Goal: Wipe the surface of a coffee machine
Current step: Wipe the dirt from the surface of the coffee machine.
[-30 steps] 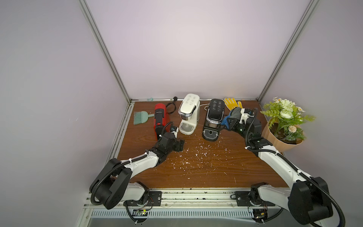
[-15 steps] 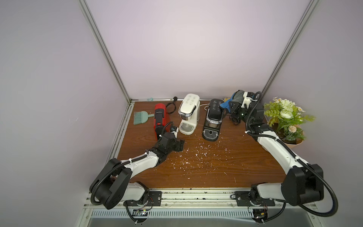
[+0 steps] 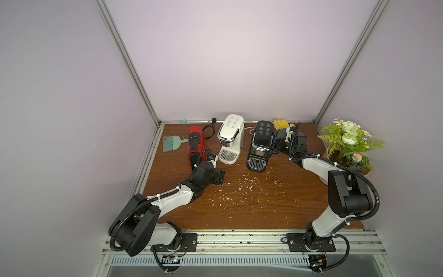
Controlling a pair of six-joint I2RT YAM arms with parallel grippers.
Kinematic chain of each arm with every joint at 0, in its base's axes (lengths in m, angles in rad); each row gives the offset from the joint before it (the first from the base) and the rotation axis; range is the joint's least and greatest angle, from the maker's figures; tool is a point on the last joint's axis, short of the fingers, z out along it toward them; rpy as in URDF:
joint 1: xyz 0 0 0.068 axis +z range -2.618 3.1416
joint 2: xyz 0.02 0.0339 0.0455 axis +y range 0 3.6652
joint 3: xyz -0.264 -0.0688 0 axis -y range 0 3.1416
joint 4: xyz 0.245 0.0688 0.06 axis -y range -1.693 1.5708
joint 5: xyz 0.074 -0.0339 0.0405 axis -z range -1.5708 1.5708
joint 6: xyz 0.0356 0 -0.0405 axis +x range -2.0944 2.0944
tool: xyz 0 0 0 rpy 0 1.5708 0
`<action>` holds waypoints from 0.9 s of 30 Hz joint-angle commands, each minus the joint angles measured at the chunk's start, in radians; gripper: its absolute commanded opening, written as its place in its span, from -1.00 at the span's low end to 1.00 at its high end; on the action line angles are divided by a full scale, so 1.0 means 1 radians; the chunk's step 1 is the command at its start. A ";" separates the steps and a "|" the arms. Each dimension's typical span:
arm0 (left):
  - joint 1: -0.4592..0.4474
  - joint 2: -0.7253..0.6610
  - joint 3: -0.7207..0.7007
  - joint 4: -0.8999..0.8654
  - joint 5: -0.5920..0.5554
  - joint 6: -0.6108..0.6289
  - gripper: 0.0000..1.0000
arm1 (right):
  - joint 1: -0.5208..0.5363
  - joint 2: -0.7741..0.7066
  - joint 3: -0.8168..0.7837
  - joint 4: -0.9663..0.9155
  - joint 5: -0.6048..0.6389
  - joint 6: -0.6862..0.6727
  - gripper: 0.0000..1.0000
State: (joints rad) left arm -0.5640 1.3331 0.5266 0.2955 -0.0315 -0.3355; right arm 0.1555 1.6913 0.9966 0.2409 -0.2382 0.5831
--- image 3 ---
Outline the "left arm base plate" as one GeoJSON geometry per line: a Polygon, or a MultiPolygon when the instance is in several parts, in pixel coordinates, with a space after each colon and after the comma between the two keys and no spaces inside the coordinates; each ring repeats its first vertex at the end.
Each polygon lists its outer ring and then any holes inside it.
{"type": "Polygon", "coordinates": [[[157,252],[195,252],[197,249],[198,234],[197,233],[182,233],[178,234],[173,242],[168,245],[155,245],[154,249],[157,252]]]}

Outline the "black coffee machine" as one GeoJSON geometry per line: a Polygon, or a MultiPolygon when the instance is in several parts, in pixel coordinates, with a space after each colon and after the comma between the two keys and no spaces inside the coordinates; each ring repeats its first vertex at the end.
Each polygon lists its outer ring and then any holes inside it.
{"type": "Polygon", "coordinates": [[[266,170],[268,160],[273,155],[275,136],[275,126],[271,121],[258,121],[256,123],[246,162],[249,170],[256,173],[262,173],[266,170]]]}

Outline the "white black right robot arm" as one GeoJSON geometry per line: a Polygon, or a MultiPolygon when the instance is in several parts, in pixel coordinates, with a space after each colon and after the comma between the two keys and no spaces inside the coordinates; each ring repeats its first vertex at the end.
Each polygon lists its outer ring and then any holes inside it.
{"type": "Polygon", "coordinates": [[[284,130],[290,161],[327,180],[328,186],[328,206],[308,224],[303,238],[305,248],[317,252],[351,222],[373,217],[380,208],[380,195],[361,170],[341,166],[309,152],[307,138],[299,132],[300,126],[301,123],[297,123],[284,130]]]}

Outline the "red coffee machine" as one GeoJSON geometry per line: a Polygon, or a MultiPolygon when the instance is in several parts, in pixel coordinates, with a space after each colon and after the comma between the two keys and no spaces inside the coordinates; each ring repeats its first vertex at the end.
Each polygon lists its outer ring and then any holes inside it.
{"type": "Polygon", "coordinates": [[[203,135],[203,129],[199,126],[189,128],[188,137],[188,160],[190,170],[193,171],[198,156],[207,148],[207,142],[203,135]]]}

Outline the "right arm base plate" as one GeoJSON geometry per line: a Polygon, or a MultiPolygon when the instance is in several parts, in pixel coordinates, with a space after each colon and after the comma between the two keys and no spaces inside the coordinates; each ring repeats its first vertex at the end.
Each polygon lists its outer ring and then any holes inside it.
{"type": "Polygon", "coordinates": [[[332,237],[318,237],[310,234],[288,233],[281,240],[291,252],[335,252],[332,237]]]}

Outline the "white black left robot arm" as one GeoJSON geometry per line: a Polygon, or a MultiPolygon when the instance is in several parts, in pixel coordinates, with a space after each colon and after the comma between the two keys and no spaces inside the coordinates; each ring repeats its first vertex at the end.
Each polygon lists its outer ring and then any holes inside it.
{"type": "Polygon", "coordinates": [[[171,222],[159,219],[178,207],[193,203],[210,185],[221,185],[225,171],[217,171],[218,156],[208,148],[197,157],[193,170],[184,182],[164,193],[145,197],[138,193],[130,198],[111,224],[110,249],[138,255],[145,247],[165,247],[169,251],[182,248],[183,231],[171,222]]]}

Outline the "white coffee machine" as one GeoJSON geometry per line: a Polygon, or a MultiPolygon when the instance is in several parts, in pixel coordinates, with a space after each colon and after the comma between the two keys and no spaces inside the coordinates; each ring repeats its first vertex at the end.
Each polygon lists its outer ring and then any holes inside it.
{"type": "Polygon", "coordinates": [[[239,158],[243,148],[244,118],[230,114],[222,123],[218,139],[221,144],[219,160],[226,165],[233,165],[239,158]]]}

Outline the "grey blue microfiber cloth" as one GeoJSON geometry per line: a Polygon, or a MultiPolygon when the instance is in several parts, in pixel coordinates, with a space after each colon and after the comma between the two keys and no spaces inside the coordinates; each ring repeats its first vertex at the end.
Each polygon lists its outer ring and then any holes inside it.
{"type": "Polygon", "coordinates": [[[283,153],[288,155],[290,143],[287,140],[288,128],[279,129],[276,135],[274,150],[277,153],[283,153]]]}

